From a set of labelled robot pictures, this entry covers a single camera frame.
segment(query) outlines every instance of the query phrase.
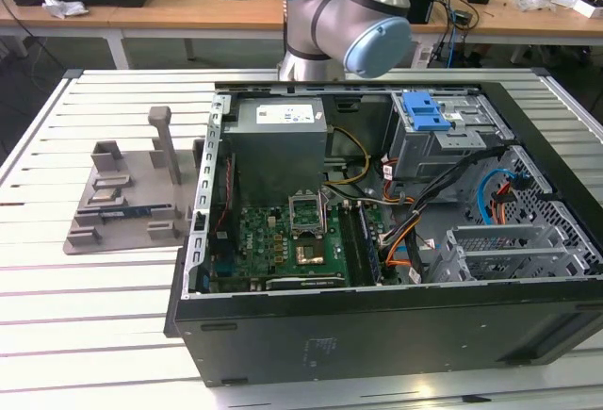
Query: blue drive bay latch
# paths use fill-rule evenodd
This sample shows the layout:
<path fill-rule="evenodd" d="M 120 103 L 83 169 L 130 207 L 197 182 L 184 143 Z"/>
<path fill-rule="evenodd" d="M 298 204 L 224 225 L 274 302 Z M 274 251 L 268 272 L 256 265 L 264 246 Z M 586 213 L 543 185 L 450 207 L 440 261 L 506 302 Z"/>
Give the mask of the blue drive bay latch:
<path fill-rule="evenodd" d="M 451 124 L 444 119 L 440 107 L 425 91 L 404 92 L 402 104 L 411 117 L 416 131 L 444 130 L 448 131 Z"/>

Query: motherboard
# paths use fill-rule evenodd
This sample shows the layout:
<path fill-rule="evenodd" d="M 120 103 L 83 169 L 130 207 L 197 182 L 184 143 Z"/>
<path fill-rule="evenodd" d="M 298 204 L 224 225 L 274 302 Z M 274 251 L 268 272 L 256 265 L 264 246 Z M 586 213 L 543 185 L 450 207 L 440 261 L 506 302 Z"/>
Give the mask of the motherboard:
<path fill-rule="evenodd" d="M 239 218 L 239 248 L 214 263 L 220 287 L 250 290 L 374 285 L 383 232 L 376 205 L 245 207 Z M 311 226 L 320 229 L 310 232 Z"/>

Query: floor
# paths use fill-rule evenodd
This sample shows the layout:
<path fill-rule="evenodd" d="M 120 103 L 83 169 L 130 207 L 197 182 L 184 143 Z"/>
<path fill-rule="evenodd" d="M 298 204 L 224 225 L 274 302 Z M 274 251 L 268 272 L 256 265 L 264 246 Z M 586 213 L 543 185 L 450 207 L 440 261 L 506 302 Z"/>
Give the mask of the floor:
<path fill-rule="evenodd" d="M 0 62 L 0 163 L 19 141 L 63 75 L 37 42 L 27 42 L 27 58 L 8 55 Z M 42 42 L 67 68 L 113 69 L 113 60 L 103 40 L 52 38 Z M 181 40 L 129 40 L 126 47 L 137 69 L 273 68 L 282 59 L 283 46 L 279 41 L 255 40 L 252 46 L 250 42 L 195 41 L 199 57 L 195 61 L 187 61 Z M 495 46 L 482 65 L 513 67 L 509 61 L 512 51 L 510 46 Z M 581 64 L 575 52 L 575 49 L 534 49 L 520 64 L 524 67 L 546 67 L 581 104 L 590 108 L 603 87 L 603 54 L 593 51 L 592 62 Z M 596 104 L 594 114 L 603 120 L 603 99 Z"/>

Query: white label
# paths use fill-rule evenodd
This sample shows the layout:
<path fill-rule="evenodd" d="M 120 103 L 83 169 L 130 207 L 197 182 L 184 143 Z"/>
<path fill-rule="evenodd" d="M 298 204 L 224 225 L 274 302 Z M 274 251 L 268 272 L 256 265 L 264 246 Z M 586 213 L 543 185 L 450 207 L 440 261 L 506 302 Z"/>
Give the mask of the white label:
<path fill-rule="evenodd" d="M 394 179 L 394 168 L 391 165 L 385 165 L 383 167 L 383 177 L 388 181 Z"/>
<path fill-rule="evenodd" d="M 446 121 L 462 121 L 463 117 L 458 113 L 443 113 Z"/>
<path fill-rule="evenodd" d="M 408 271 L 408 276 L 416 285 L 421 284 L 421 275 L 419 275 L 414 268 L 411 267 L 411 269 Z"/>
<path fill-rule="evenodd" d="M 314 122 L 312 106 L 260 106 L 256 111 L 258 124 L 306 124 Z"/>
<path fill-rule="evenodd" d="M 101 212 L 101 217 L 123 217 L 123 212 Z"/>

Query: metal table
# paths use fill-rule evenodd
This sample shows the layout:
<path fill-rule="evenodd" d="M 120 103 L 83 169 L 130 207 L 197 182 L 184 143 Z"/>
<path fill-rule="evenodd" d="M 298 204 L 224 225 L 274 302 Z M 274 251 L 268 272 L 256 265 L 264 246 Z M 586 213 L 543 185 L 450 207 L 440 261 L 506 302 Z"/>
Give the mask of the metal table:
<path fill-rule="evenodd" d="M 547 367 L 208 390 L 183 342 L 162 334 L 174 248 L 63 254 L 97 140 L 150 150 L 149 108 L 169 105 L 175 146 L 189 149 L 204 134 L 214 82 L 274 78 L 265 70 L 90 71 L 59 83 L 0 168 L 0 408 L 603 406 L 603 335 Z M 603 202 L 603 129 L 552 78 L 529 70 L 384 77 L 443 78 L 501 82 Z M 465 404 L 468 395 L 492 401 Z"/>

